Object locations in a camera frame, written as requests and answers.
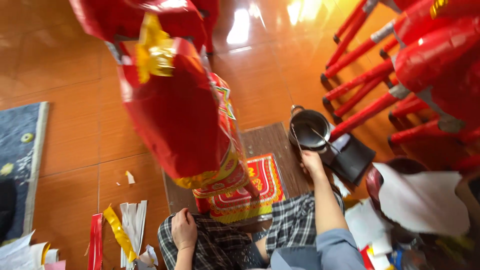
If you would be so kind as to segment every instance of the metal pot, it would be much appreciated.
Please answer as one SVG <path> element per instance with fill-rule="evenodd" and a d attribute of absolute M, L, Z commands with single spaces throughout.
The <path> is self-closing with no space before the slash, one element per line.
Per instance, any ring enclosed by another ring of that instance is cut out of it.
<path fill-rule="evenodd" d="M 290 123 L 288 125 L 288 139 L 292 145 L 297 146 L 297 140 L 293 134 L 292 124 L 295 128 L 295 134 L 304 150 L 321 151 L 325 148 L 326 142 L 330 138 L 331 129 L 327 119 L 316 110 L 306 110 L 300 105 L 293 105 L 290 109 Z M 312 130 L 321 134 L 325 140 L 315 134 Z"/>

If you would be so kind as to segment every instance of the red paper strip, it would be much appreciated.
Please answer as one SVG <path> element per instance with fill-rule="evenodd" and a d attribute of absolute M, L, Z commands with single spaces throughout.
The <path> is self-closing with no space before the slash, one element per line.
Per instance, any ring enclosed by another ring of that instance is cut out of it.
<path fill-rule="evenodd" d="M 102 268 L 102 218 L 102 213 L 92 216 L 88 270 L 101 270 Z"/>

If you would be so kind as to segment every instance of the person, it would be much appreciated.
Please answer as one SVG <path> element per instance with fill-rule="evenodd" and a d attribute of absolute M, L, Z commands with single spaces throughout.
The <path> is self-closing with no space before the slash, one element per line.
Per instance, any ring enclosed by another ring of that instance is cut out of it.
<path fill-rule="evenodd" d="M 320 156 L 303 151 L 301 166 L 313 179 L 313 193 L 274 203 L 265 232 L 250 236 L 188 209 L 168 217 L 158 229 L 167 269 L 365 269 Z"/>

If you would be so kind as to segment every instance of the red paper saddle cloth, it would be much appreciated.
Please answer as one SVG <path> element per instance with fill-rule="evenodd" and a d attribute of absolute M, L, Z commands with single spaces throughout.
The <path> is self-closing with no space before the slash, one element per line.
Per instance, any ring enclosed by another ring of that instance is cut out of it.
<path fill-rule="evenodd" d="M 210 216 L 222 223 L 232 223 L 272 212 L 272 204 L 285 200 L 282 181 L 273 154 L 247 160 L 249 177 L 260 191 L 252 199 L 243 188 L 210 197 Z"/>

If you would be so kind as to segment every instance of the wooden board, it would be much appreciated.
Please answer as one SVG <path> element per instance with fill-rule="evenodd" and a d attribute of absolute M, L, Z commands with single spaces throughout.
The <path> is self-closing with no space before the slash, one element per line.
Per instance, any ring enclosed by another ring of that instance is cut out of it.
<path fill-rule="evenodd" d="M 273 153 L 284 183 L 288 197 L 295 197 L 309 191 L 309 185 L 300 163 L 288 141 L 282 123 L 246 130 L 241 135 L 247 158 Z M 192 213 L 197 212 L 195 198 L 190 189 L 184 189 L 173 183 L 163 172 L 170 213 L 187 207 Z"/>

